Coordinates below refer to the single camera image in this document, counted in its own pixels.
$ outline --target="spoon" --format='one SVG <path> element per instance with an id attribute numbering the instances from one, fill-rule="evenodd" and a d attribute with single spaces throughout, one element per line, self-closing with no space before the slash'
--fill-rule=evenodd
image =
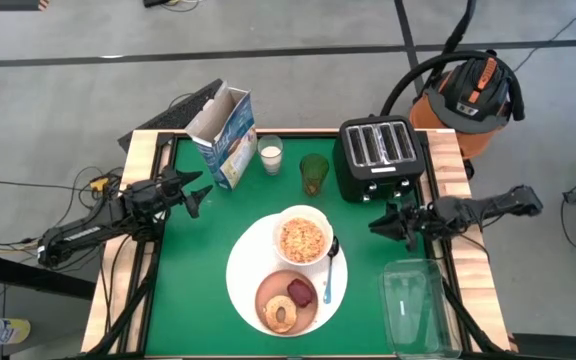
<path id="1" fill-rule="evenodd" d="M 339 253 L 339 240 L 337 237 L 332 238 L 332 245 L 330 245 L 330 250 L 328 251 L 328 257 L 330 258 L 330 266 L 328 267 L 328 281 L 326 282 L 326 291 L 324 292 L 324 304 L 330 304 L 330 279 L 332 276 L 332 258 L 334 258 L 337 253 Z"/>

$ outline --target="green tabletop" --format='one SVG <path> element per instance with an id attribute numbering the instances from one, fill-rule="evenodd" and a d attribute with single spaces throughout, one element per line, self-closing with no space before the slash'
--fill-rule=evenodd
<path id="1" fill-rule="evenodd" d="M 333 143 L 332 138 L 285 139 L 279 175 L 266 175 L 255 155 L 234 191 L 213 188 L 198 219 L 191 219 L 183 207 L 173 209 L 164 235 L 147 355 L 392 354 L 379 278 L 388 262 L 420 258 L 424 250 L 420 246 L 409 254 L 402 242 L 368 231 L 368 223 L 384 214 L 384 202 L 351 204 L 341 198 Z M 304 194 L 299 173 L 301 158 L 310 153 L 330 161 L 323 190 L 314 198 Z M 176 166 L 204 171 L 187 191 L 213 183 L 190 140 L 180 140 Z M 298 204 L 314 206 L 328 217 L 346 256 L 348 285 L 341 306 L 321 328 L 279 338 L 259 332 L 239 316 L 226 289 L 226 263 L 237 239 L 257 219 Z"/>

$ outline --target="toaster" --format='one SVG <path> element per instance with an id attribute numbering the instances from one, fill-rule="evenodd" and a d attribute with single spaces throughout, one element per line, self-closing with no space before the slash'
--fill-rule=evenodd
<path id="1" fill-rule="evenodd" d="M 404 195 L 425 170 L 419 139 L 403 116 L 344 122 L 333 147 L 339 191 L 349 202 Z"/>

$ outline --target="concrete floor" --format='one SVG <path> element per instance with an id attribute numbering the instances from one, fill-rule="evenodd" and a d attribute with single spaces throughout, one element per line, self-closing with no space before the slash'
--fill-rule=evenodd
<path id="1" fill-rule="evenodd" d="M 416 45 L 442 44 L 465 5 L 403 2 Z M 571 0 L 481 0 L 464 42 L 547 40 L 574 16 Z M 402 45 L 403 38 L 391 0 L 206 0 L 183 14 L 147 10 L 139 0 L 54 0 L 42 13 L 0 12 L 0 60 Z M 576 40 L 576 23 L 560 39 Z M 528 52 L 499 54 L 514 67 Z M 420 60 L 433 55 L 417 53 Z M 70 185 L 85 166 L 120 166 L 125 154 L 115 139 L 217 77 L 253 90 L 259 126 L 330 127 L 378 113 L 409 69 L 405 52 L 0 68 L 0 179 Z M 529 184 L 544 203 L 537 218 L 507 217 L 486 229 L 508 330 L 576 335 L 576 250 L 559 221 L 561 193 L 576 184 L 576 47 L 541 49 L 517 76 L 527 118 L 475 160 L 471 187 L 477 197 Z M 394 112 L 406 113 L 412 96 L 409 89 Z M 39 235 L 68 198 L 60 190 L 0 186 L 0 241 Z M 83 213 L 77 206 L 70 219 Z M 576 206 L 566 214 L 576 241 Z M 94 281 L 97 270 L 93 261 L 77 276 Z M 35 295 L 18 296 L 16 315 L 32 311 Z M 15 358 L 73 355 L 89 304 L 41 301 L 70 309 L 59 319 L 68 331 Z"/>

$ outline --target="orange vacuum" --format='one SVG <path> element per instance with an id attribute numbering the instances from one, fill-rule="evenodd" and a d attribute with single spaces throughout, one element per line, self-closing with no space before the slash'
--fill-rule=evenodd
<path id="1" fill-rule="evenodd" d="M 474 173 L 469 160 L 484 151 L 492 137 L 508 124 L 510 116 L 516 121 L 525 117 L 519 81 L 494 51 L 454 51 L 474 10 L 475 0 L 469 0 L 466 13 L 446 41 L 442 54 L 406 74 L 381 110 L 381 116 L 389 115 L 404 89 L 432 70 L 410 110 L 410 121 L 415 128 L 454 129 L 469 177 Z M 443 72 L 446 64 L 457 61 L 463 63 Z"/>

